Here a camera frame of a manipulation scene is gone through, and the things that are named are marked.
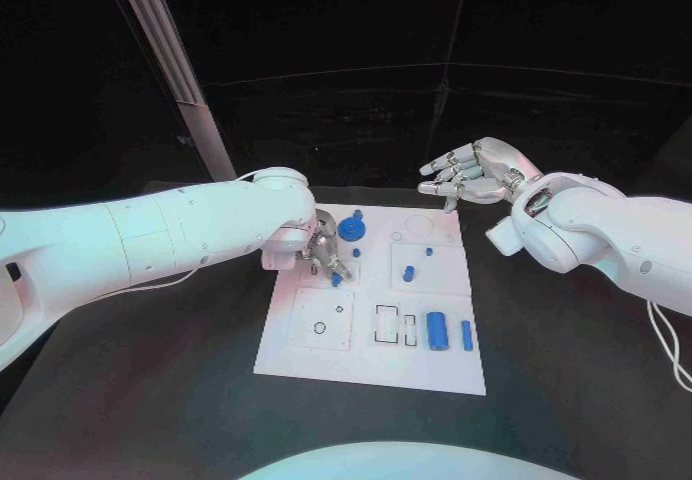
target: white cable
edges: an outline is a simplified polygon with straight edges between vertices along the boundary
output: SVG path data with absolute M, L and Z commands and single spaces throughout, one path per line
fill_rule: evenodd
M 265 170 L 268 170 L 267 168 L 261 168 L 259 170 L 255 170 L 254 172 L 249 172 L 246 173 L 245 175 L 242 175 L 241 177 L 238 177 L 233 182 L 239 182 L 241 180 L 245 180 L 245 178 L 251 177 L 255 173 L 259 173 L 259 172 L 264 172 Z
M 666 339 L 663 338 L 663 335 L 659 330 L 659 326 L 656 325 L 656 320 L 653 318 L 653 311 L 652 311 L 652 306 L 656 309 L 656 313 L 660 316 L 660 319 L 663 320 L 663 323 L 666 324 L 667 330 L 670 331 L 670 336 L 673 337 L 673 352 L 670 353 L 670 347 L 667 346 Z M 678 380 L 678 383 L 680 384 L 680 387 L 688 391 L 692 392 L 692 388 L 685 385 L 682 378 L 680 378 L 680 372 L 685 375 L 685 378 L 688 379 L 688 382 L 692 384 L 692 376 L 686 372 L 685 368 L 680 365 L 680 342 L 678 340 L 678 334 L 675 333 L 673 326 L 670 325 L 670 322 L 667 321 L 666 316 L 663 315 L 663 312 L 660 311 L 659 305 L 649 300 L 646 301 L 646 310 L 649 312 L 649 320 L 652 321 L 652 326 L 653 330 L 656 331 L 656 335 L 659 336 L 660 344 L 663 345 L 663 348 L 667 353 L 667 357 L 670 358 L 670 361 L 673 362 L 673 375 L 675 379 Z
M 192 272 L 187 273 L 187 275 L 177 279 L 174 282 L 170 283 L 161 283 L 160 285 L 150 285 L 147 287 L 135 287 L 135 288 L 127 288 L 125 290 L 118 290 L 117 292 L 107 293 L 105 295 L 101 295 L 99 297 L 94 298 L 89 300 L 86 303 L 92 303 L 97 300 L 102 300 L 104 298 L 112 297 L 114 295 L 120 295 L 121 293 L 127 292 L 140 292 L 141 290 L 154 290 L 154 288 L 163 288 L 163 287 L 170 287 L 171 285 L 176 285 L 180 282 L 184 282 L 192 277 L 192 274 L 197 271 L 199 269 L 195 269 Z

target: small blue piece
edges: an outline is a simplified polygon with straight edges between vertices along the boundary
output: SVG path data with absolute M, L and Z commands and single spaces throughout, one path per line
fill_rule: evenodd
M 404 281 L 405 282 L 409 282 L 414 279 L 414 271 L 415 271 L 415 268 L 409 265 L 406 267 L 406 271 L 404 272 Z
M 464 340 L 464 350 L 470 352 L 473 350 L 473 338 L 471 322 L 468 320 L 461 321 L 461 339 Z
M 440 351 L 450 348 L 447 339 L 447 323 L 444 321 L 444 313 L 430 312 L 427 315 L 428 323 L 428 345 L 430 349 Z
M 355 242 L 360 240 L 365 235 L 363 212 L 356 210 L 353 216 L 344 218 L 339 223 L 339 236 L 347 241 Z

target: black table surface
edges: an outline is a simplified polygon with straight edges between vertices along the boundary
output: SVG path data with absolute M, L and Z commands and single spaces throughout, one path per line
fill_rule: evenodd
M 323 203 L 443 203 L 411 190 L 313 192 Z M 644 302 L 590 267 L 559 275 L 526 252 L 503 257 L 484 232 L 507 213 L 458 207 L 487 396 L 252 374 L 277 275 L 255 252 L 66 315 L 0 418 L 3 478 L 233 478 L 385 440 L 590 479 L 689 478 L 692 397 Z

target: black table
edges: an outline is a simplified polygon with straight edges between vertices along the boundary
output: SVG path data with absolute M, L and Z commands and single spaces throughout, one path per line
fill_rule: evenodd
M 323 203 L 443 203 L 313 191 Z M 644 302 L 588 267 L 558 275 L 526 252 L 505 258 L 484 232 L 507 212 L 458 207 L 486 397 L 254 375 L 277 275 L 255 253 L 63 318 L 0 419 L 3 478 L 229 478 L 375 440 L 473 447 L 591 479 L 689 478 L 692 397 Z

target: white board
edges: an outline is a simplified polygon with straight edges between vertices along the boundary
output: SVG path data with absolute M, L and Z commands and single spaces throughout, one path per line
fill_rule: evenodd
M 317 208 L 337 223 L 356 208 L 363 212 L 365 237 L 356 242 L 339 239 L 339 255 L 355 279 L 332 287 L 308 261 L 278 273 L 254 372 L 484 395 L 457 215 L 355 205 Z M 408 265 L 415 269 L 411 282 L 404 281 Z M 445 315 L 450 348 L 443 351 L 428 347 L 430 312 Z M 464 320 L 471 351 L 463 345 Z

